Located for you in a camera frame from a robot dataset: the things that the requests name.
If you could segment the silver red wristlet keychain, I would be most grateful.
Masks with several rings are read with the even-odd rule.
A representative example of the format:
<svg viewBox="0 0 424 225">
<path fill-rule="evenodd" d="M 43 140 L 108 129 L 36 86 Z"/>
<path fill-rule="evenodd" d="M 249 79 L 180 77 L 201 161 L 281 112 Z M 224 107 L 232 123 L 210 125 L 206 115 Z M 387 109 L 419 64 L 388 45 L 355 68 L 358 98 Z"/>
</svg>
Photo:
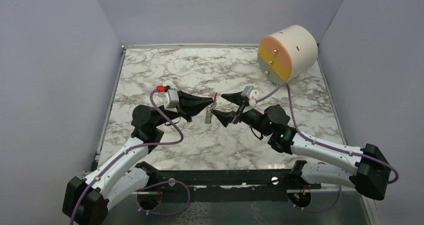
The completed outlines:
<svg viewBox="0 0 424 225">
<path fill-rule="evenodd" d="M 217 96 L 218 96 L 218 93 L 216 92 L 213 96 L 213 102 L 206 108 L 205 121 L 204 121 L 206 124 L 212 123 L 213 111 L 217 104 Z"/>
</svg>

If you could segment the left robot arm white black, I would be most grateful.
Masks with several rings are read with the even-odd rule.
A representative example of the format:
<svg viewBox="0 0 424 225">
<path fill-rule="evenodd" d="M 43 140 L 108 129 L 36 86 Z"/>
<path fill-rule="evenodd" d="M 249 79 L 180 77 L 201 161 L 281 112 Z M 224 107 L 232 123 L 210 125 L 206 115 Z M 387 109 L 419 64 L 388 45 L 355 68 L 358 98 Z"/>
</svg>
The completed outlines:
<svg viewBox="0 0 424 225">
<path fill-rule="evenodd" d="M 154 89 L 149 99 L 150 106 L 138 105 L 133 110 L 133 133 L 118 152 L 85 177 L 75 176 L 67 183 L 62 212 L 70 218 L 70 224 L 100 225 L 109 210 L 132 192 L 155 188 L 157 176 L 133 166 L 157 146 L 181 143 L 184 135 L 173 120 L 191 122 L 214 102 L 212 97 L 163 86 Z"/>
</svg>

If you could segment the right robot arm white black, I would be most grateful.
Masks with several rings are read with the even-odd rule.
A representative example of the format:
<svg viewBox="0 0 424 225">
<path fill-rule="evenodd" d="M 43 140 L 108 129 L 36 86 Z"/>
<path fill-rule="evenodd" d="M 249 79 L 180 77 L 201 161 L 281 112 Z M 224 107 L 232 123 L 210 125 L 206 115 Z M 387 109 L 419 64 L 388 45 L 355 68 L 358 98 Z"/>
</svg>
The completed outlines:
<svg viewBox="0 0 424 225">
<path fill-rule="evenodd" d="M 385 198 L 391 169 L 376 145 L 368 143 L 365 147 L 357 147 L 328 142 L 289 126 L 290 117 L 279 104 L 260 112 L 246 107 L 241 92 L 223 94 L 222 97 L 238 105 L 237 111 L 213 109 L 213 115 L 224 127 L 244 123 L 259 132 L 260 140 L 269 137 L 267 143 L 276 152 L 322 162 L 298 162 L 288 175 L 292 187 L 300 189 L 306 184 L 325 183 L 353 188 L 373 200 Z"/>
</svg>

